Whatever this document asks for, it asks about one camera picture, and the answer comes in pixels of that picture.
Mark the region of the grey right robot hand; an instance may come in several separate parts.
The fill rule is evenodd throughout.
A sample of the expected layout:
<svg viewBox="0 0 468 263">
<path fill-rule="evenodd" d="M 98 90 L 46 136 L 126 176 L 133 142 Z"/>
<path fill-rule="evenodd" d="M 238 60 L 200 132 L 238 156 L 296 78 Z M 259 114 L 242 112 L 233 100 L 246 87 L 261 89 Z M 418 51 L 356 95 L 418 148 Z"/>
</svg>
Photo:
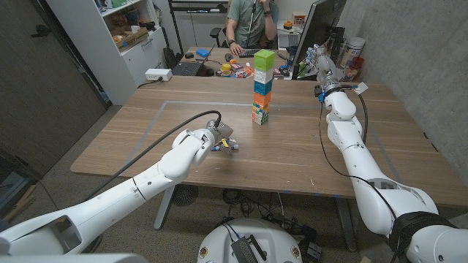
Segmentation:
<svg viewBox="0 0 468 263">
<path fill-rule="evenodd" d="M 341 85 L 336 76 L 336 66 L 326 54 L 325 48 L 315 44 L 307 50 L 306 65 L 317 72 L 317 81 L 326 97 L 333 92 L 339 91 Z"/>
</svg>

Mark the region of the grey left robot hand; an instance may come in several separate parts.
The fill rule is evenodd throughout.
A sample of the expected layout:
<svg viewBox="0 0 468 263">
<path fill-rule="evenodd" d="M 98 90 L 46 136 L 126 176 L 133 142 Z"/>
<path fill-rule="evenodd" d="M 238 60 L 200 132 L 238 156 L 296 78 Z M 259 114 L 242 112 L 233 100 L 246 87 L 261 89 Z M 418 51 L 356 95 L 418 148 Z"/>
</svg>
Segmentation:
<svg viewBox="0 0 468 263">
<path fill-rule="evenodd" d="M 215 144 L 212 147 L 212 151 L 222 150 L 224 148 L 230 150 L 238 149 L 238 146 L 233 144 L 230 139 L 230 135 L 233 133 L 233 129 L 222 121 L 218 126 L 215 126 L 216 120 L 212 119 L 207 122 L 206 128 L 213 132 L 215 136 Z"/>
</svg>

